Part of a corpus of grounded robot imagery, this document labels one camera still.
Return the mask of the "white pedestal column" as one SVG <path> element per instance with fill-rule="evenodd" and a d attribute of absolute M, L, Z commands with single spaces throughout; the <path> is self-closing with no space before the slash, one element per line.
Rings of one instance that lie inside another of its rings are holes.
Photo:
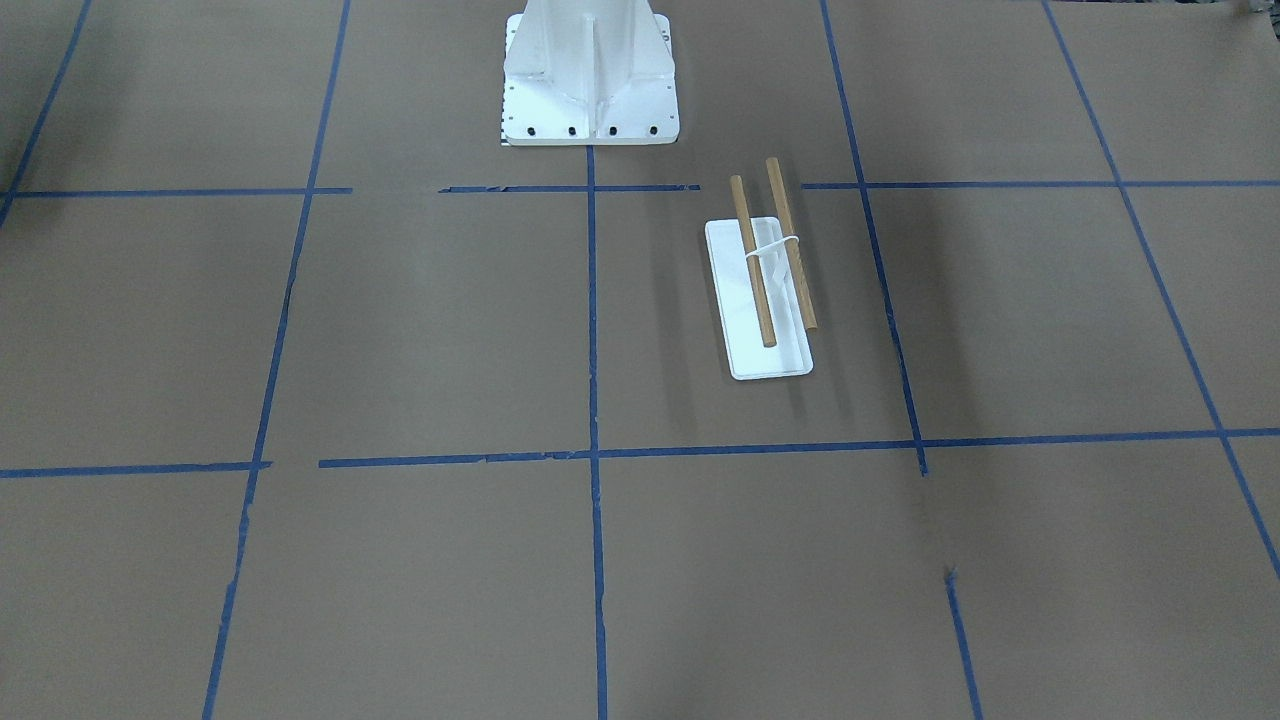
<path fill-rule="evenodd" d="M 529 1 L 504 41 L 503 145 L 678 140 L 672 28 L 649 1 Z"/>

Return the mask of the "white wooden towel rack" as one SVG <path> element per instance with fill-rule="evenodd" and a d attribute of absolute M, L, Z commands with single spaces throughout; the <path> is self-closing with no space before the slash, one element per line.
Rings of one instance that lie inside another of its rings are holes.
<path fill-rule="evenodd" d="M 773 214 L 753 215 L 741 177 L 730 179 L 735 214 L 704 224 L 730 377 L 737 382 L 806 375 L 817 311 L 782 161 L 765 159 Z"/>

